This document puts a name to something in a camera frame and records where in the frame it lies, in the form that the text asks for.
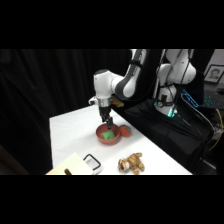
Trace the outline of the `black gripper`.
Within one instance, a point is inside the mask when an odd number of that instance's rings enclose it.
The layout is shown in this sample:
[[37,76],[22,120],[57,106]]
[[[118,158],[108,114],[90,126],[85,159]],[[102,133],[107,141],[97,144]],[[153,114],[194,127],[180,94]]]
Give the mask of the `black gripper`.
[[106,122],[106,127],[108,130],[110,130],[112,128],[112,126],[114,125],[113,118],[110,116],[110,112],[111,112],[110,106],[99,108],[99,113],[102,118],[102,121]]

